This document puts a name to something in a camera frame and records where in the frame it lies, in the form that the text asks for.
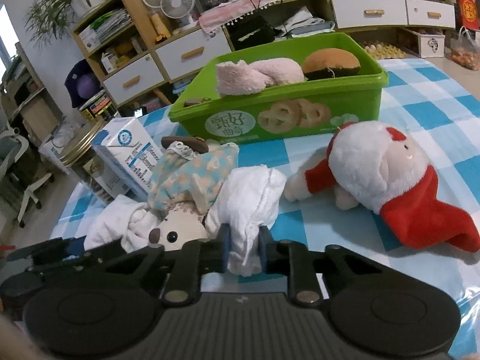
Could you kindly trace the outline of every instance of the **purple ball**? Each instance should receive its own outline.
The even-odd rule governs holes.
[[[100,81],[98,81],[94,73],[84,74],[77,80],[78,95],[85,100],[95,96],[100,89]]]

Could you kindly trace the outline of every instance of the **red and white plush toy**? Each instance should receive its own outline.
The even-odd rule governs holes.
[[[286,183],[289,201],[333,187],[339,209],[359,203],[387,223],[404,245],[421,249],[448,242],[480,249],[480,235],[464,210],[437,200],[438,176],[411,138],[385,123],[347,123],[333,136],[327,158]]]

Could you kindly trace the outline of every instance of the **blue checkered tablecloth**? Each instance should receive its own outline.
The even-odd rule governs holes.
[[[480,102],[456,81],[422,59],[381,61],[390,84],[382,92],[380,120],[409,133],[429,155],[439,175],[438,198],[462,207],[480,223]],[[140,120],[159,145],[165,135],[186,135],[170,122],[168,109]],[[241,145],[239,166],[266,164],[290,176],[306,161],[325,154],[330,134]],[[87,234],[104,206],[79,184],[51,237]],[[272,228],[275,239],[292,239],[322,251],[339,244],[405,274],[430,283],[457,301],[462,326],[451,349],[459,358],[480,345],[479,253],[462,252],[448,244],[417,251],[402,246],[380,217],[363,207],[340,211],[333,194],[323,192],[303,202],[280,202]],[[204,291],[284,291],[284,277],[259,274],[251,278],[209,274]]]

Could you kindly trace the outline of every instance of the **plastic bag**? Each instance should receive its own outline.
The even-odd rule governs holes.
[[[450,58],[455,63],[477,71],[480,69],[480,51],[472,40],[469,30],[462,27],[458,33],[458,39],[451,40],[452,52]]]

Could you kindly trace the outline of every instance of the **wooden drawer handle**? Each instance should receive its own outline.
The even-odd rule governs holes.
[[[442,14],[438,12],[428,12],[428,17],[431,17],[432,19],[439,19],[442,17]]]
[[[201,56],[203,52],[205,51],[205,47],[199,47],[198,49],[191,50],[189,52],[186,52],[185,54],[182,55],[182,59],[190,59],[193,58],[194,56]]]
[[[367,16],[377,16],[377,15],[384,15],[385,10],[383,9],[366,9],[363,11]]]
[[[129,79],[127,82],[123,83],[124,88],[129,88],[132,85],[138,84],[138,81],[140,81],[140,76],[136,76],[132,79]]]

